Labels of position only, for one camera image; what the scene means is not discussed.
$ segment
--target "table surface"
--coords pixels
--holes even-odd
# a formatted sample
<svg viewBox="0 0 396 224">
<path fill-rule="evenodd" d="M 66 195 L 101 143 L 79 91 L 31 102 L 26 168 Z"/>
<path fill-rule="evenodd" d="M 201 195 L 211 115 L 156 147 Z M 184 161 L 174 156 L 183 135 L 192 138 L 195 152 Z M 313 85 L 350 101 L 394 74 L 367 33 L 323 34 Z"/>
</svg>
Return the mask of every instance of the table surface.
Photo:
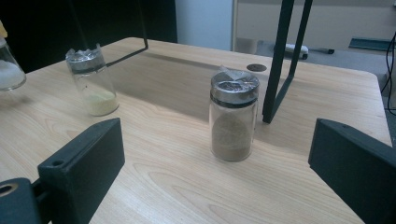
<svg viewBox="0 0 396 224">
<path fill-rule="evenodd" d="M 103 47 L 107 62 L 143 41 Z M 149 49 L 109 67 L 120 107 L 92 117 L 66 63 L 27 74 L 0 92 L 0 181 L 38 178 L 44 159 L 92 124 L 120 118 L 126 162 L 92 223 L 361 223 L 309 168 L 317 118 L 353 126 L 391 145 L 376 76 L 299 63 L 271 124 L 258 115 L 252 154 L 227 162 L 210 152 L 210 78 L 221 65 L 255 73 L 265 95 L 271 58 L 149 41 Z M 284 73 L 289 71 L 284 62 Z"/>
</svg>

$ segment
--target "black bracket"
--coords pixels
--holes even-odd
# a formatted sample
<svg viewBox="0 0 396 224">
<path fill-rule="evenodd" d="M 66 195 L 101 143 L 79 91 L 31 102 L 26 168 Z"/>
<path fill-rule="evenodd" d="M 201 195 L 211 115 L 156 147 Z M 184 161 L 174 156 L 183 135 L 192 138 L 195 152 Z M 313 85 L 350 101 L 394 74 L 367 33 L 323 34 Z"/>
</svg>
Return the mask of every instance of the black bracket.
<svg viewBox="0 0 396 224">
<path fill-rule="evenodd" d="M 120 119 L 96 123 L 38 165 L 0 183 L 0 223 L 89 223 L 125 163 Z"/>
<path fill-rule="evenodd" d="M 277 26 L 276 44 L 274 57 L 272 60 L 270 77 L 268 79 L 267 91 L 265 93 L 264 105 L 262 106 L 262 121 L 271 123 L 277 109 L 288 91 L 290 83 L 293 81 L 297 62 L 300 56 L 301 46 L 303 45 L 306 25 L 308 23 L 309 13 L 311 12 L 313 0 L 305 0 L 303 16 L 300 22 L 300 28 L 297 35 L 295 49 L 291 60 L 289 75 L 282 85 L 279 93 L 276 95 L 282 72 L 282 64 L 285 56 L 285 48 L 288 40 L 291 14 L 293 11 L 294 0 L 283 0 L 280 9 L 279 24 Z"/>
<path fill-rule="evenodd" d="M 396 223 L 394 148 L 343 123 L 318 119 L 308 162 L 364 223 Z"/>
</svg>

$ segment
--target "black frame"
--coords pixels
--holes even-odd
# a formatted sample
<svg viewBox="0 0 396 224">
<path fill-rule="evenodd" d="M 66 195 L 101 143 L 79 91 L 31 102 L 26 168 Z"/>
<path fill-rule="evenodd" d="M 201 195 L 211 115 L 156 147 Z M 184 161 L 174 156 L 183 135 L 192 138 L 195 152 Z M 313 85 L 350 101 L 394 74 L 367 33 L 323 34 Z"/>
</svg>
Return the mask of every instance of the black frame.
<svg viewBox="0 0 396 224">
<path fill-rule="evenodd" d="M 82 39 L 83 43 L 84 43 L 84 44 L 87 46 L 87 48 L 88 48 L 88 45 L 87 45 L 87 41 L 86 41 L 84 32 L 82 31 L 82 29 L 81 29 L 81 27 L 80 27 L 80 25 L 79 25 L 78 15 L 76 14 L 76 11 L 74 10 L 74 5 L 73 5 L 73 3 L 72 3 L 72 0 L 69 0 L 68 3 L 69 3 L 69 6 L 70 6 L 70 9 L 71 9 L 71 12 L 72 12 L 72 14 L 73 14 L 73 19 L 75 20 L 76 25 L 77 25 L 77 27 L 78 27 L 78 32 L 79 32 L 79 34 L 80 34 L 80 36 L 81 36 L 81 39 Z M 137 3 L 137 6 L 138 6 L 138 8 L 139 8 L 139 16 L 140 16 L 141 26 L 142 26 L 142 36 L 143 36 L 143 41 L 144 41 L 145 47 L 143 47 L 142 49 L 139 49 L 139 50 L 137 50 L 137 51 L 134 51 L 134 52 L 132 52 L 132 53 L 129 53 L 129 54 L 127 54 L 127 55 L 125 55 L 125 56 L 123 56 L 123 57 L 117 59 L 117 60 L 114 61 L 114 62 L 107 63 L 107 64 L 106 64 L 107 67 L 112 66 L 112 65 L 114 65 L 114 64 L 116 64 L 116 63 L 122 62 L 122 61 L 124 61 L 125 59 L 131 58 L 132 56 L 134 56 L 134 55 L 136 55 L 136 54 L 139 54 L 139 53 L 141 53 L 141 52 L 143 52 L 143 51 L 145 51 L 146 49 L 149 48 L 149 42 L 148 42 L 148 37 L 147 37 L 147 32 L 146 32 L 145 18 L 144 18 L 144 16 L 143 16 L 143 12 L 142 12 L 142 11 L 143 11 L 143 10 L 142 10 L 142 4 L 140 3 L 140 0 L 136 0 L 136 3 Z"/>
<path fill-rule="evenodd" d="M 278 110 L 283 98 L 288 91 L 290 83 L 293 81 L 294 73 L 297 67 L 297 62 L 300 56 L 301 46 L 304 40 L 306 25 L 308 23 L 309 13 L 311 12 L 313 0 L 305 0 L 303 16 L 300 21 L 300 28 L 297 35 L 297 40 L 291 59 L 291 66 L 289 75 L 283 83 L 279 93 L 276 95 L 277 86 L 279 84 L 280 75 L 282 72 L 282 64 L 285 56 L 285 48 L 288 40 L 288 33 L 290 27 L 291 14 L 294 7 L 294 0 L 283 0 L 280 9 L 279 24 L 276 34 L 276 45 L 274 57 L 272 61 L 270 77 L 268 79 L 267 91 L 265 93 L 264 104 L 262 106 L 262 121 L 271 123 Z"/>
<path fill-rule="evenodd" d="M 117 60 L 114 61 L 114 62 L 107 63 L 107 64 L 106 64 L 107 67 L 109 67 L 109 66 L 111 66 L 111 65 L 114 65 L 114 64 L 116 64 L 116 63 L 122 62 L 122 61 L 124 61 L 125 59 L 131 58 L 132 56 L 134 56 L 134 55 L 136 55 L 136 54 L 139 54 L 139 53 L 141 53 L 141 52 L 143 52 L 143 51 L 145 51 L 146 49 L 149 48 L 149 42 L 148 42 L 148 37 L 147 37 L 147 32 L 146 32 L 145 18 L 144 18 L 144 16 L 143 16 L 143 12 L 142 12 L 143 10 L 142 10 L 142 6 L 141 6 L 141 4 L 140 4 L 140 0 L 137 0 L 137 4 L 139 5 L 139 15 L 140 15 L 140 19 L 141 19 L 141 21 L 142 21 L 142 32 L 143 32 L 142 35 L 143 35 L 143 41 L 144 41 L 144 43 L 145 43 L 145 47 L 142 48 L 142 49 L 139 49 L 139 50 L 137 50 L 137 51 L 135 51 L 135 52 L 132 52 L 132 53 L 130 53 L 130 54 L 127 54 L 127 55 L 123 56 L 122 58 L 117 59 Z"/>
</svg>

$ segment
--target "glass jar with white powder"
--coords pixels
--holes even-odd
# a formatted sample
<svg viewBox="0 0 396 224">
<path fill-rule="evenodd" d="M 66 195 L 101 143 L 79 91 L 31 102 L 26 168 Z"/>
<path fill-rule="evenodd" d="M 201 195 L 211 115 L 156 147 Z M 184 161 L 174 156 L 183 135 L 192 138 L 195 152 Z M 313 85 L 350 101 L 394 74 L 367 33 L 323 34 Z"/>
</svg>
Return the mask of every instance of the glass jar with white powder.
<svg viewBox="0 0 396 224">
<path fill-rule="evenodd" d="M 14 90 L 25 81 L 25 73 L 12 56 L 6 40 L 0 36 L 0 91 Z"/>
<path fill-rule="evenodd" d="M 104 116 L 118 108 L 117 95 L 99 45 L 94 50 L 75 52 L 70 49 L 66 62 L 89 114 Z"/>
</svg>

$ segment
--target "jar lid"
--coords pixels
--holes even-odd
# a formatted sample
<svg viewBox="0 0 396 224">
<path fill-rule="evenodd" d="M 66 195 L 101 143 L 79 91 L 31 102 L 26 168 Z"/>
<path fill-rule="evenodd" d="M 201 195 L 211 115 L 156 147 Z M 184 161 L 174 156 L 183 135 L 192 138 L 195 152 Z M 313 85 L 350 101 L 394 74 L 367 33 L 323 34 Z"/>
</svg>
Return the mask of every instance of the jar lid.
<svg viewBox="0 0 396 224">
<path fill-rule="evenodd" d="M 97 48 L 93 50 L 67 51 L 66 62 L 72 74 L 86 74 L 106 66 L 100 46 L 96 46 Z"/>
<path fill-rule="evenodd" d="M 253 104 L 259 97 L 259 80 L 245 71 L 221 68 L 211 79 L 210 97 L 218 105 L 230 108 Z"/>
</svg>

